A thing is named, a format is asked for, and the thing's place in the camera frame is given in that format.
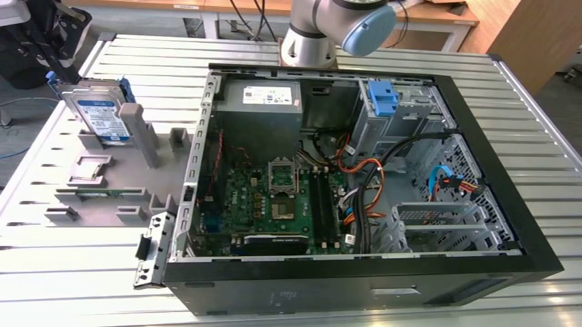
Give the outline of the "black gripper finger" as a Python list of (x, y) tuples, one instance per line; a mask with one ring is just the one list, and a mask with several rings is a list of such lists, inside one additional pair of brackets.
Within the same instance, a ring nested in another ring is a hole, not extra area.
[(56, 55), (48, 56), (48, 65), (51, 70), (56, 73), (61, 81), (69, 84), (78, 84), (82, 79), (79, 71), (75, 67), (77, 55), (70, 58), (61, 59)]

